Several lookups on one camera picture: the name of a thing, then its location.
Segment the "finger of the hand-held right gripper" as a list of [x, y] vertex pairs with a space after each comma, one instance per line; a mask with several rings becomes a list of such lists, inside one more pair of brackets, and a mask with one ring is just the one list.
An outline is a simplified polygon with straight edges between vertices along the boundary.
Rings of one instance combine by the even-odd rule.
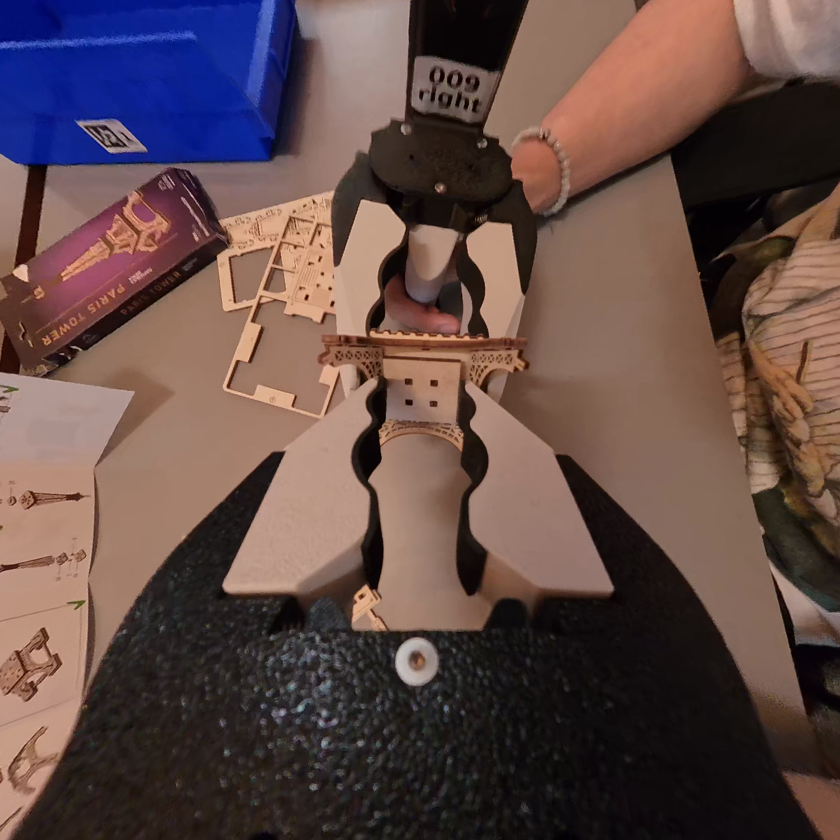
[[387, 260], [406, 242], [406, 225], [387, 203], [334, 204], [334, 290], [339, 335], [367, 338], [383, 297]]
[[501, 399], [508, 373], [527, 368], [523, 352], [527, 340], [518, 336], [525, 293], [511, 226], [480, 226], [465, 238], [459, 256], [459, 280], [469, 294], [459, 343], [474, 351], [519, 353], [518, 360], [501, 360], [495, 371], [490, 362], [473, 381], [495, 401]]

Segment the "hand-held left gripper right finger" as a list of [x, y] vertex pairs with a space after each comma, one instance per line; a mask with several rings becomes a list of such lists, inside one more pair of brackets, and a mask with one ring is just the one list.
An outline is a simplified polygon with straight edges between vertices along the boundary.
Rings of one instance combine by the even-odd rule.
[[458, 578], [489, 603], [609, 597], [614, 586], [550, 446], [477, 385], [458, 403], [469, 487], [458, 515]]

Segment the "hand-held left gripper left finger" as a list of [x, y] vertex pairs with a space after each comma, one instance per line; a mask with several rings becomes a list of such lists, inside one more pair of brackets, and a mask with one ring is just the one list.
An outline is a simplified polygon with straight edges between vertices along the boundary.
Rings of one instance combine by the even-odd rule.
[[373, 377], [285, 450], [226, 577], [230, 595], [340, 602], [382, 573], [378, 499], [385, 384]]

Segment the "wooden tower base model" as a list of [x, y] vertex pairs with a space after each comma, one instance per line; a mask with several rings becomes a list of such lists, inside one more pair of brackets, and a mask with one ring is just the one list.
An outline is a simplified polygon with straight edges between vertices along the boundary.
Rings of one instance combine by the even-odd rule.
[[322, 339], [322, 364], [353, 365], [364, 380], [386, 387], [382, 445], [400, 436], [442, 438], [458, 450], [464, 434], [458, 425], [459, 389], [470, 382], [487, 389], [496, 372], [524, 371], [526, 338], [372, 330], [366, 336], [329, 334]]

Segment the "person's right forearm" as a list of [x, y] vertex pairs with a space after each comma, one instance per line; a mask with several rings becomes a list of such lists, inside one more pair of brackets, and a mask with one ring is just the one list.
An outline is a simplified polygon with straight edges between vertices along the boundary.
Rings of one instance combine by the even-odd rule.
[[569, 156], [570, 194], [667, 152], [749, 75], [733, 2], [648, 2], [542, 121]]

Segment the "grey desk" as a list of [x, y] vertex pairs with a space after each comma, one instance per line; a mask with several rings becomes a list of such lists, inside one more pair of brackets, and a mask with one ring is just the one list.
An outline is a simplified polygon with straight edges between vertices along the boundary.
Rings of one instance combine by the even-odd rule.
[[[330, 189], [403, 112], [408, 2], [297, 13], [282, 155], [186, 165], [221, 216]], [[97, 469], [95, 666], [174, 548], [310, 424], [223, 391], [243, 320], [221, 309], [210, 266], [57, 373], [134, 391]], [[779, 762], [818, 769], [668, 158], [540, 231], [521, 327], [530, 369], [502, 404], [666, 552], [724, 636]]]

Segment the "person's right hand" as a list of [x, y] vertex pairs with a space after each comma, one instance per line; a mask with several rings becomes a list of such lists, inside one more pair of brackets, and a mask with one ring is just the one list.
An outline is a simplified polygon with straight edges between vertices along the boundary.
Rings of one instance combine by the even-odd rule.
[[[571, 182], [571, 163], [564, 147], [546, 127], [524, 132], [514, 143], [511, 174], [521, 184], [532, 215], [555, 207], [563, 195], [564, 183]], [[459, 318], [440, 311], [434, 302], [420, 302], [406, 290], [401, 274], [388, 280], [384, 292], [385, 311], [410, 330], [428, 333], [458, 333]]]

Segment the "wooden sheet with ornate cutouts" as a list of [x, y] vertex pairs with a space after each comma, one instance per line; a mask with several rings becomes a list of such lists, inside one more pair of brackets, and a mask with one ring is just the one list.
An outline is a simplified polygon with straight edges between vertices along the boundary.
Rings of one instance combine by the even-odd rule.
[[278, 242], [309, 245], [319, 226], [331, 226], [333, 192], [222, 219], [228, 247], [219, 257], [273, 248]]

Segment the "purple puzzle box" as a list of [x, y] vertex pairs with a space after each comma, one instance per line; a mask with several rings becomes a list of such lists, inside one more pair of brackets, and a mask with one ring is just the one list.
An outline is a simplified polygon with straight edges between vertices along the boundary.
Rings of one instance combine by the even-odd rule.
[[22, 372], [43, 376], [67, 364], [227, 246], [194, 174], [159, 173], [2, 278], [2, 326]]

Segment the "folded instruction booklet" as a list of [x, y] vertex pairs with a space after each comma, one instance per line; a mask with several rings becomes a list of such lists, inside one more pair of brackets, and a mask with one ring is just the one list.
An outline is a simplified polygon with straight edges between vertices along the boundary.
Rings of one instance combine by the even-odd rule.
[[81, 706], [94, 471], [132, 397], [1, 377], [2, 838], [46, 785]]

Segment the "person's white printed t-shirt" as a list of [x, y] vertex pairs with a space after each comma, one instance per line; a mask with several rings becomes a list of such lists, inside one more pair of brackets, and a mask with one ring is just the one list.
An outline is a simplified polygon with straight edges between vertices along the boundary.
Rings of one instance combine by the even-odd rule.
[[839, 641], [839, 237], [835, 185], [723, 251], [710, 321], [794, 641]]

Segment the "black office chair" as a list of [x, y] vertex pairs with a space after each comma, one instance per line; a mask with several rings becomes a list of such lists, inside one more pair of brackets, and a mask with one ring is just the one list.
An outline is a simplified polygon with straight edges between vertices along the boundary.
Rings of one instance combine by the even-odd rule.
[[721, 274], [712, 263], [761, 218], [772, 196], [837, 183], [838, 86], [795, 82], [727, 106], [678, 144], [671, 162], [709, 286]]

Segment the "blue plastic bin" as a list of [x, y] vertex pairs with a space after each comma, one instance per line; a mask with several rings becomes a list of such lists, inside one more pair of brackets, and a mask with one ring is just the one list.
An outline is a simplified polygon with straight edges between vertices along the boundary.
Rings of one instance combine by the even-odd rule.
[[2, 1], [2, 156], [267, 161], [297, 35], [290, 1]]

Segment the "empty wooden frame sheet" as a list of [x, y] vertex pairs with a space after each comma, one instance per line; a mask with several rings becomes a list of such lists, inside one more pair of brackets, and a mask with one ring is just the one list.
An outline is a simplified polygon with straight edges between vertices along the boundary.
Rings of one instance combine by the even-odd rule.
[[275, 245], [270, 251], [255, 299], [246, 309], [223, 389], [255, 403], [321, 419], [340, 383], [340, 370], [318, 361], [321, 339], [333, 326], [333, 315], [317, 324], [285, 314], [286, 303], [269, 288], [272, 279], [280, 278], [274, 267], [277, 250]]

